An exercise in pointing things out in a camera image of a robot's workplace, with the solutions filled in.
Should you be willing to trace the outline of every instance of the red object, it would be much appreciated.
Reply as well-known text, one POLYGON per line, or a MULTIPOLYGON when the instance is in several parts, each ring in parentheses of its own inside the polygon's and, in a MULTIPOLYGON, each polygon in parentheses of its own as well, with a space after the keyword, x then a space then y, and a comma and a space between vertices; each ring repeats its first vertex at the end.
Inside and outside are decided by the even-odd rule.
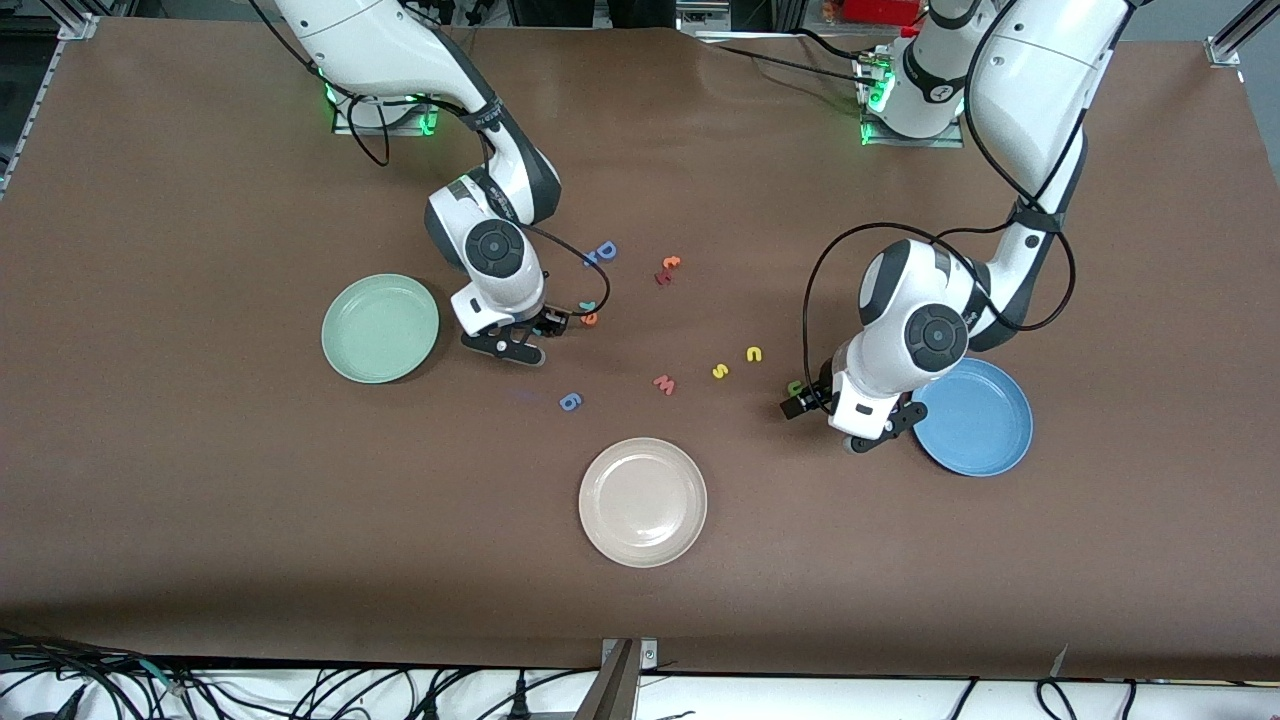
POLYGON ((920 0, 845 0, 845 19, 881 26, 910 26, 920 0))

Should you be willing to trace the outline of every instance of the black plug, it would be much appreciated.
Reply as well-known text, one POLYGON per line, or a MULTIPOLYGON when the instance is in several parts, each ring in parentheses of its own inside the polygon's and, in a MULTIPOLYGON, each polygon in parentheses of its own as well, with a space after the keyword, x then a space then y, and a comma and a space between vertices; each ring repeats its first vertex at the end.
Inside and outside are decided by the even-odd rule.
POLYGON ((521 670, 520 676, 516 678, 516 694, 511 697, 511 712, 507 714, 507 720, 527 720, 532 715, 529 711, 529 701, 525 698, 525 671, 521 670))

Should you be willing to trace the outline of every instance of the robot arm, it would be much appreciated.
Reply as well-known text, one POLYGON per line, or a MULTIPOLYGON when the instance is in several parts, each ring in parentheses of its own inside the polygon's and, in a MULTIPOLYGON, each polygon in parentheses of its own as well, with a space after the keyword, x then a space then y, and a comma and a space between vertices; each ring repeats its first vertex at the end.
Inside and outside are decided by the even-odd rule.
POLYGON ((439 94, 467 110, 460 119, 488 138, 494 155, 431 195, 426 229, 449 265, 471 278, 452 299, 463 345, 540 365, 544 355, 527 343, 529 331, 561 334, 567 318, 544 305, 541 265, 520 225, 556 211, 556 169, 453 40, 419 24, 396 0, 276 5, 333 83, 369 97, 439 94))
MULTIPOLYGON (((986 1, 974 0, 973 6, 986 1)), ((1093 99, 1130 5, 1126 0, 1015 3, 977 59, 968 94, 978 132, 1004 158, 1001 164, 1027 197, 1014 204, 1012 222, 992 260, 966 259, 972 274, 959 258, 916 240, 901 240, 872 260, 859 293, 863 332, 832 357, 829 388, 817 388, 833 406, 828 423, 850 436, 881 438, 893 427, 891 414, 904 392, 941 378, 968 350, 1009 341, 1016 331, 1001 323, 992 306, 1011 324, 1023 323, 1041 265, 1061 229, 1087 147, 1083 131, 1073 135, 1073 129, 1093 99)), ((970 24, 983 22, 979 14, 972 14, 970 24)), ((927 26, 915 55, 940 55, 927 47, 929 38, 959 37, 968 45, 968 36, 955 32, 929 33, 927 26)), ((900 95, 908 106, 924 102, 920 88, 900 85, 887 110, 900 95)), ((794 415, 817 407, 818 398, 788 402, 794 415)))

